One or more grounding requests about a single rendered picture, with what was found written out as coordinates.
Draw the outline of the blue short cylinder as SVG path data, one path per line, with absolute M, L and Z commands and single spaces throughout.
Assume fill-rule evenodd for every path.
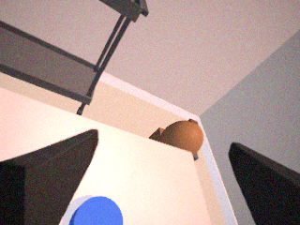
M 86 200 L 72 214 L 68 225 L 123 225 L 119 206 L 107 197 L 97 196 Z

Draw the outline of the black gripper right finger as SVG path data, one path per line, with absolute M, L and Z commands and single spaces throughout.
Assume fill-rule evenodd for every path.
M 228 157 L 255 225 L 300 225 L 300 173 L 240 142 Z

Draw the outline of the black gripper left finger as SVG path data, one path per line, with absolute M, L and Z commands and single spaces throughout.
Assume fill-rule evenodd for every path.
M 0 225 L 59 225 L 97 148 L 90 129 L 0 161 Z

